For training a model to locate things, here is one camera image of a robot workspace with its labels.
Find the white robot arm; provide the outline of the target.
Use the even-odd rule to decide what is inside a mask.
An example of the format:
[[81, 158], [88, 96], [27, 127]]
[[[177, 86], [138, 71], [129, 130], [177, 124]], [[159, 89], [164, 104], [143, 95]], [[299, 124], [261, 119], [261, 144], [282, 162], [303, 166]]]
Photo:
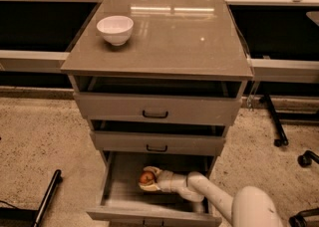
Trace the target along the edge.
[[139, 187], [148, 192], [177, 193], [191, 202], [206, 198], [232, 227], [283, 227], [270, 196], [254, 186], [245, 186], [230, 196], [199, 172], [183, 175], [147, 166]]

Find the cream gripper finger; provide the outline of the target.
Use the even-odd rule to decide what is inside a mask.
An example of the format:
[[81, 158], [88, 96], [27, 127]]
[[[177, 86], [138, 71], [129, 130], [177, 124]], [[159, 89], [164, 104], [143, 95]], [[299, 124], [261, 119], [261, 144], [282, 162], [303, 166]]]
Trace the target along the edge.
[[156, 191], [160, 191], [159, 186], [156, 183], [151, 183], [151, 184], [139, 184], [140, 189], [142, 189], [143, 191], [147, 191], [147, 192], [156, 192]]
[[160, 168], [154, 166], [146, 166], [144, 168], [144, 171], [151, 172], [154, 176], [159, 176], [162, 173], [162, 170]]

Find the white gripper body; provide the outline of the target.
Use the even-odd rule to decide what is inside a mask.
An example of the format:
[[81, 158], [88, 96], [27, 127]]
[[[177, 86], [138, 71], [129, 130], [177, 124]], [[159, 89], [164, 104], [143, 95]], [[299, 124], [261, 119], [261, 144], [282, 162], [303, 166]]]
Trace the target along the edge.
[[163, 192], [181, 192], [186, 188], [186, 176], [164, 170], [157, 177], [157, 184], [159, 189]]

